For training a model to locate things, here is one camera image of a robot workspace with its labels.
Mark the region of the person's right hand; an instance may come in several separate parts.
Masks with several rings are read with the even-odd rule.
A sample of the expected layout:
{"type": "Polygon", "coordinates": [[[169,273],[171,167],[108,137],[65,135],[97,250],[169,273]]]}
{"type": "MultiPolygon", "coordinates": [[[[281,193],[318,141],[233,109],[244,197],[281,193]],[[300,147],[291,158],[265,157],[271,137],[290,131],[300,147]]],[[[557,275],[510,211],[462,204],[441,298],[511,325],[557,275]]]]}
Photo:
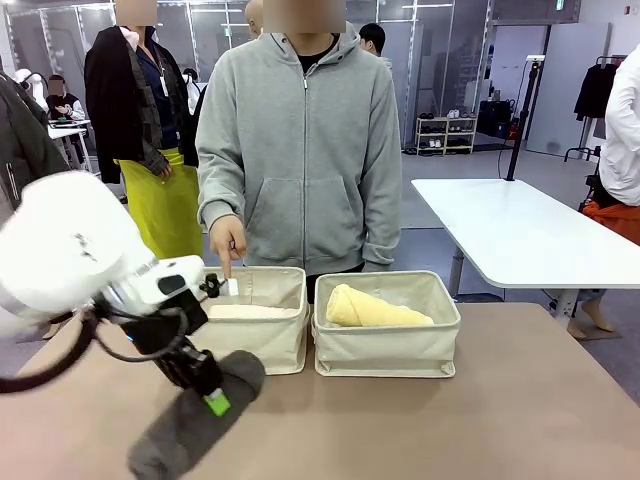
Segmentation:
{"type": "Polygon", "coordinates": [[[219,257],[224,277],[232,277],[232,263],[243,260],[247,251],[245,230],[235,215],[226,215],[214,221],[209,230],[211,250],[219,257]]]}

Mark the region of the yellow towel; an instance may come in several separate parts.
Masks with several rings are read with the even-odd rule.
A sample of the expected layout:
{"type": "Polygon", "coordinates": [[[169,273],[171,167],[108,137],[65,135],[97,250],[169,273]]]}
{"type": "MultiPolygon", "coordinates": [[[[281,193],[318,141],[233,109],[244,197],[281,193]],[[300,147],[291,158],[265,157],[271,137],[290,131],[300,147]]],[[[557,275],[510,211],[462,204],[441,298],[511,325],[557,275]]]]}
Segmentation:
{"type": "Polygon", "coordinates": [[[393,305],[354,289],[336,286],[327,302],[326,318],[341,327],[433,326],[431,317],[405,306],[393,305]]]}

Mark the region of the seated person with dark vest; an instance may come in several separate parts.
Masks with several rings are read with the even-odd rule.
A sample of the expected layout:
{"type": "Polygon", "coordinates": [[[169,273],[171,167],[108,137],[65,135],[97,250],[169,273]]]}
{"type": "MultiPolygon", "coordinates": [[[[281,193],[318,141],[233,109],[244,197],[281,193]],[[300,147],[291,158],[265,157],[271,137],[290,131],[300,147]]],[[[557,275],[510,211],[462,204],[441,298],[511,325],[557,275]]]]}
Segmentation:
{"type": "Polygon", "coordinates": [[[49,77],[46,103],[51,120],[84,121],[86,119],[80,100],[68,92],[65,79],[61,75],[54,74],[49,77]]]}

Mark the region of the small white desk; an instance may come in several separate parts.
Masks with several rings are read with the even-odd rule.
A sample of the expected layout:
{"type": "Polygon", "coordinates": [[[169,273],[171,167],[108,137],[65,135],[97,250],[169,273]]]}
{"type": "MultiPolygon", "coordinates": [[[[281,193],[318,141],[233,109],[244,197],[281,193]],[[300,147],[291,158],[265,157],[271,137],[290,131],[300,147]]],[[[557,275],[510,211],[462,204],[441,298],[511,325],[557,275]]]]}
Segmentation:
{"type": "Polygon", "coordinates": [[[82,169],[96,176],[99,170],[92,163],[85,140],[89,134],[89,126],[89,120],[59,119],[49,122],[48,133],[63,159],[72,169],[82,169]]]}

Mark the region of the black tripod pole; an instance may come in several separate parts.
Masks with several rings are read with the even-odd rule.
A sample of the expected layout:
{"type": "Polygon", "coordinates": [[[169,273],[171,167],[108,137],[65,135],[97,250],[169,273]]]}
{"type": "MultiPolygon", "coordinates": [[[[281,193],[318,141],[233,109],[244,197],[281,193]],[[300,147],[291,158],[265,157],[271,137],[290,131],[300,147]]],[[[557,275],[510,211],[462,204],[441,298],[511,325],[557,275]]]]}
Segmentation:
{"type": "Polygon", "coordinates": [[[530,105],[532,102],[532,97],[534,93],[534,87],[536,85],[536,81],[545,61],[545,55],[529,55],[526,58],[526,62],[530,64],[529,71],[529,79],[527,83],[527,89],[525,92],[524,103],[522,105],[522,110],[519,117],[519,123],[517,127],[517,133],[513,145],[513,149],[511,152],[511,157],[509,161],[509,166],[507,170],[507,175],[505,177],[506,181],[514,181],[515,180],[515,171],[518,161],[518,156],[520,153],[522,141],[524,138],[524,131],[526,127],[527,120],[529,118],[530,105]]]}

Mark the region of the black clothes rack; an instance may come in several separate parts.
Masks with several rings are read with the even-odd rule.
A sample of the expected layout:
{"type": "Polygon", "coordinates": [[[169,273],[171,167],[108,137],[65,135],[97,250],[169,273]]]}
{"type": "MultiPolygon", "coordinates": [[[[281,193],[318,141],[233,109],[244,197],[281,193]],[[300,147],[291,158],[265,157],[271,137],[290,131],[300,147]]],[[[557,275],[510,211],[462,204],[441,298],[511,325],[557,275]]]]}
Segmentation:
{"type": "MultiPolygon", "coordinates": [[[[619,68],[626,58],[626,55],[599,56],[594,65],[612,63],[616,64],[619,68]]],[[[576,147],[572,147],[565,152],[565,162],[568,161],[571,155],[574,155],[575,158],[584,158],[586,161],[589,161],[594,156],[599,156],[600,147],[590,148],[587,143],[591,130],[596,131],[601,138],[605,136],[604,117],[600,119],[585,118],[583,121],[578,121],[581,124],[580,140],[576,147]]]]}

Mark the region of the person in grey hoodie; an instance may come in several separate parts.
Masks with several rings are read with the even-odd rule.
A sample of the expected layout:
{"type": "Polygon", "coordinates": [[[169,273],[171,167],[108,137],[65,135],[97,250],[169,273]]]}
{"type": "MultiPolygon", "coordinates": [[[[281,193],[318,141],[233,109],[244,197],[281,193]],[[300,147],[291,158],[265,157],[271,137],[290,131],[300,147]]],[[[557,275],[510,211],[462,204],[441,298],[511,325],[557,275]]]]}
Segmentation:
{"type": "Polygon", "coordinates": [[[212,71],[196,148],[241,153],[248,265],[369,271],[361,183],[401,163],[399,122],[391,72],[345,14],[345,0],[263,0],[262,34],[212,71]]]}

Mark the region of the black-haired person in grey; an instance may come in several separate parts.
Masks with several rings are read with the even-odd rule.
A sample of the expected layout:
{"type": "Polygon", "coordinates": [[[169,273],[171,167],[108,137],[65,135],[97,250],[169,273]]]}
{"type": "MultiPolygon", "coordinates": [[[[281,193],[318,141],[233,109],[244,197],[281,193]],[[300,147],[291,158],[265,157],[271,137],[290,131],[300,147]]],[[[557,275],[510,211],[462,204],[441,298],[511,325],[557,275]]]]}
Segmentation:
{"type": "Polygon", "coordinates": [[[384,29],[377,23],[368,23],[360,28],[359,36],[361,48],[378,57],[388,67],[388,69],[391,70],[391,61],[382,55],[386,42],[386,33],[384,29]]]}

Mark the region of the pale pink towel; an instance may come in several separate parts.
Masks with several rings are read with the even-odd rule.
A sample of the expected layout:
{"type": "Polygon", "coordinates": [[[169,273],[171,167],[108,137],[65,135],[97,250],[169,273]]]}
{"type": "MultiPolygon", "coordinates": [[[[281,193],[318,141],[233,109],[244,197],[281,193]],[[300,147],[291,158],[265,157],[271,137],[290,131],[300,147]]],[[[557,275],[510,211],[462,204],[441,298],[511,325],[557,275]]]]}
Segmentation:
{"type": "Polygon", "coordinates": [[[212,305],[207,314],[211,320],[267,320],[295,317],[298,310],[261,305],[212,305]]]}

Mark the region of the black cases stack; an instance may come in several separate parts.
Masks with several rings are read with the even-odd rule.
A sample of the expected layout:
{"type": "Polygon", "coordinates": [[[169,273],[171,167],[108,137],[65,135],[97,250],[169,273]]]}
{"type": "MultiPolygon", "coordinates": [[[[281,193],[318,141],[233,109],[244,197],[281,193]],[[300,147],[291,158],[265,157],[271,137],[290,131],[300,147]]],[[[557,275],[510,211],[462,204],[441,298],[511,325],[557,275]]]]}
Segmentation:
{"type": "Polygon", "coordinates": [[[486,100],[479,105],[477,132],[505,139],[512,123],[515,100],[486,100]]]}

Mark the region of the person in yellow skirt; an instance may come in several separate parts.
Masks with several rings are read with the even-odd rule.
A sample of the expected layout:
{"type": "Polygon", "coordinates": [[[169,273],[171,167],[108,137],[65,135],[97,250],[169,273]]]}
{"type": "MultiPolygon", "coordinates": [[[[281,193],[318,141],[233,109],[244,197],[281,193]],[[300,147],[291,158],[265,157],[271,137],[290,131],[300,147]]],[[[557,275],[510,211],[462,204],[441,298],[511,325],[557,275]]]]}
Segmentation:
{"type": "Polygon", "coordinates": [[[202,255],[195,120],[173,55],[154,38],[157,0],[113,0],[84,62],[101,178],[124,180],[128,210],[161,259],[202,255]]]}

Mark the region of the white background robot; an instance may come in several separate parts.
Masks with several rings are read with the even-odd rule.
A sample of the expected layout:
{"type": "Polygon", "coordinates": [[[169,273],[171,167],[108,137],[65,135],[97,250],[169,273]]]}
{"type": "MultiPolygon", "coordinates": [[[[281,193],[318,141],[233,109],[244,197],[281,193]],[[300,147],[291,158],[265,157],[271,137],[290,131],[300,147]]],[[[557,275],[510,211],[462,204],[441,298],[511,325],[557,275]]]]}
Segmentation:
{"type": "Polygon", "coordinates": [[[29,69],[19,69],[14,74],[14,79],[28,93],[31,94],[35,102],[45,111],[48,112],[48,104],[46,102],[46,80],[37,72],[29,69]]]}

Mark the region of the white table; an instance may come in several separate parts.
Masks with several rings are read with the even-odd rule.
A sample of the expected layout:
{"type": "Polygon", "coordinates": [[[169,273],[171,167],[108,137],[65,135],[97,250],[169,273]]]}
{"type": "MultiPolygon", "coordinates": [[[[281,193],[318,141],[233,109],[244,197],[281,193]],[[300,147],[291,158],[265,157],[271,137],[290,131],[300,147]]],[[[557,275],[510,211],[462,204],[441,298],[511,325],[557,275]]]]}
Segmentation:
{"type": "Polygon", "coordinates": [[[415,190],[456,244],[448,290],[464,262],[490,285],[557,295],[567,325],[587,289],[640,289],[640,247],[521,180],[416,179],[415,190]]]}

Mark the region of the person in dark green jacket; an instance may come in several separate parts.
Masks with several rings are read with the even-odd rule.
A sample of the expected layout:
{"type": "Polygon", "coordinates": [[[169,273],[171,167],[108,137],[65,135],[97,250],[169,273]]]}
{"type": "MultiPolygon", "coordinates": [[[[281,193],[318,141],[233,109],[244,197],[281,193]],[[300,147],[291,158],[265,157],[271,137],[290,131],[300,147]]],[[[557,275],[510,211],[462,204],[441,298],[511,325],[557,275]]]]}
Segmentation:
{"type": "Polygon", "coordinates": [[[69,170],[68,163],[48,134],[44,110],[0,70],[1,196],[15,210],[27,185],[69,170]]]}

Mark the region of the orange garment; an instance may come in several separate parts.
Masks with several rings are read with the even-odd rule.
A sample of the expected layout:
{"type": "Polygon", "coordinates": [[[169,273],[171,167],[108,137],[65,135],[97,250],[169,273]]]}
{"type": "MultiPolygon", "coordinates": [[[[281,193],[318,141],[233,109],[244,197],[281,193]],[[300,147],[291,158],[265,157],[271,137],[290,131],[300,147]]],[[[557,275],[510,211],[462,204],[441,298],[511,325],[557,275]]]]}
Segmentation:
{"type": "Polygon", "coordinates": [[[640,246],[640,206],[616,204],[602,208],[595,201],[588,200],[582,213],[640,246]]]}

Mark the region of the person in white clothes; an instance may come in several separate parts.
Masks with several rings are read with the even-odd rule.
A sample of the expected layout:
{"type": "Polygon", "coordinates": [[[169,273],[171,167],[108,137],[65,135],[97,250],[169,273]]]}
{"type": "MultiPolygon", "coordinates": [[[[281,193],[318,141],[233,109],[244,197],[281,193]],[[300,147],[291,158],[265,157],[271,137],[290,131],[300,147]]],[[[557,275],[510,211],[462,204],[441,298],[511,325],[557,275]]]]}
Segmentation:
{"type": "Polygon", "coordinates": [[[640,44],[619,66],[605,111],[605,142],[591,196],[600,207],[640,206],[640,44]]]}

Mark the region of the grey towel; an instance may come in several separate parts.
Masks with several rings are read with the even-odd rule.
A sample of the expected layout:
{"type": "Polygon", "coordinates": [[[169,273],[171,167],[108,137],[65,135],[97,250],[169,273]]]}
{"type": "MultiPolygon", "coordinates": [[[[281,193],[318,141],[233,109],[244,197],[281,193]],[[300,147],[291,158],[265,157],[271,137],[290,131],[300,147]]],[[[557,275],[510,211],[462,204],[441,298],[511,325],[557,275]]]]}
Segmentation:
{"type": "Polygon", "coordinates": [[[257,399],[266,378],[258,357],[237,350],[219,365],[222,383],[212,395],[183,391],[131,447],[128,469],[135,480],[180,480],[257,399]]]}

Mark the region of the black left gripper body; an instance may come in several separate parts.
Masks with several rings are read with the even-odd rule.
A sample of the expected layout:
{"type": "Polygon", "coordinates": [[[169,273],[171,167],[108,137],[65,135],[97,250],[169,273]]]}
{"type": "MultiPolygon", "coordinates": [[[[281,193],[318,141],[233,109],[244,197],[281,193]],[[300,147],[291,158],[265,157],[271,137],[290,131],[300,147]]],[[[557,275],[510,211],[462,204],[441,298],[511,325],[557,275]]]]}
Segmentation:
{"type": "Polygon", "coordinates": [[[167,347],[180,331],[185,339],[207,321],[200,301],[186,290],[163,302],[152,314],[124,324],[123,331],[140,354],[149,355],[167,347]]]}

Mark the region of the white fabric basket with rivets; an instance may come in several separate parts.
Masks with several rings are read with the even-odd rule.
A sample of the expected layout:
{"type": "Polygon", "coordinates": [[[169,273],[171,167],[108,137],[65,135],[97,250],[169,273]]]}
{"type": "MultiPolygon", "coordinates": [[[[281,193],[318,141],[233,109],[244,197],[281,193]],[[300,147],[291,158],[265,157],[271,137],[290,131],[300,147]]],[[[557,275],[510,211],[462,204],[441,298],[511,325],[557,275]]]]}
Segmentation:
{"type": "Polygon", "coordinates": [[[452,378],[460,313],[430,271],[331,274],[315,285],[315,369],[328,377],[452,378]],[[431,317],[433,326],[341,327],[326,318],[333,289],[346,284],[431,317]]]}

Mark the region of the black hanging garment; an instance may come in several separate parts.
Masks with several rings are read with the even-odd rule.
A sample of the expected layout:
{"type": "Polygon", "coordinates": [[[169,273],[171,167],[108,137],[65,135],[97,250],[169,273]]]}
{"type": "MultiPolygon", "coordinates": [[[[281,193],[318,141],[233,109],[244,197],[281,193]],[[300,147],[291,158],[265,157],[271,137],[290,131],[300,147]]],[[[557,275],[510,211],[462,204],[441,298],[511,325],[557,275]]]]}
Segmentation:
{"type": "Polygon", "coordinates": [[[574,107],[577,121],[605,116],[617,69],[616,64],[607,63],[596,64],[586,71],[574,107]]]}

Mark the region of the person's right forearm grey sleeve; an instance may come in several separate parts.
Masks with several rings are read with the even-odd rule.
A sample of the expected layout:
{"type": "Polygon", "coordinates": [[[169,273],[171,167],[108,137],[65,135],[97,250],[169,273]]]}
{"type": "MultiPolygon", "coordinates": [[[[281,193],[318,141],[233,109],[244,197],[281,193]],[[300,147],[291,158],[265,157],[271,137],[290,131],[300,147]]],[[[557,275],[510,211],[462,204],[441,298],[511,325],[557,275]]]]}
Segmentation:
{"type": "Polygon", "coordinates": [[[210,231],[224,216],[244,219],[245,172],[235,145],[199,150],[199,221],[210,231]]]}

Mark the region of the bald person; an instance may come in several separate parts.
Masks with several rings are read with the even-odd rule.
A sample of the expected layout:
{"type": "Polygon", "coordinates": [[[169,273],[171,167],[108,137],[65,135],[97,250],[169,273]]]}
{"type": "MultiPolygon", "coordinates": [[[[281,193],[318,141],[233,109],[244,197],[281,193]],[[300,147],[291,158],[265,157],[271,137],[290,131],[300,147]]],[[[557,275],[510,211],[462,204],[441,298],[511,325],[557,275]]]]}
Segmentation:
{"type": "Polygon", "coordinates": [[[251,36],[258,38],[263,31],[263,0],[249,0],[245,7],[245,18],[251,36]]]}

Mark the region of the wooden shoe rack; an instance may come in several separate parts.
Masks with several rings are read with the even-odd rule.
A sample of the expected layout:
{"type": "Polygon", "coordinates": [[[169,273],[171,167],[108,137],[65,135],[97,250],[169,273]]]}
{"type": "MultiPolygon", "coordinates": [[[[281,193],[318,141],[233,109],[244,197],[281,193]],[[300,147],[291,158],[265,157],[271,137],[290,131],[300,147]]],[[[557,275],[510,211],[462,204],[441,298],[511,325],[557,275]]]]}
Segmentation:
{"type": "Polygon", "coordinates": [[[419,156],[470,154],[474,149],[477,117],[452,112],[444,117],[420,114],[416,120],[415,149],[419,156]]]}

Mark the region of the person's left forearm grey sleeve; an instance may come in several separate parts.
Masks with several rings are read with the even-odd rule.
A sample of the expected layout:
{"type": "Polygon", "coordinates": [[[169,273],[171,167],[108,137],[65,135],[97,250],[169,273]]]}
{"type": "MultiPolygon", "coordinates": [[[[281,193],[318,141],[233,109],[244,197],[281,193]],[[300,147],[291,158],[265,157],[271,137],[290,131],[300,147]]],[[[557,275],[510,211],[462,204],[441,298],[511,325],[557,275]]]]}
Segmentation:
{"type": "Polygon", "coordinates": [[[398,158],[377,161],[361,183],[366,230],[362,256],[366,270],[387,270],[400,239],[402,168],[398,158]]]}

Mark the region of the wide white fabric basket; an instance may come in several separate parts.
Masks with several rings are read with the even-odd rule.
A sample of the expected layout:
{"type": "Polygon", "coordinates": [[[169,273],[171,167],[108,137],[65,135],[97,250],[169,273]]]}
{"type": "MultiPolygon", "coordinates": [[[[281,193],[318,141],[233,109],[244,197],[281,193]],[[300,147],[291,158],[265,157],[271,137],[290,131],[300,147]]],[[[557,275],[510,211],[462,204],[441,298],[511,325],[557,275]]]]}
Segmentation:
{"type": "Polygon", "coordinates": [[[190,335],[199,349],[208,349],[218,359],[236,350],[257,356],[269,375],[287,375],[304,368],[308,322],[306,275],[294,267],[235,267],[238,296],[208,298],[212,305],[261,305],[297,309],[285,319],[211,320],[190,335]]]}

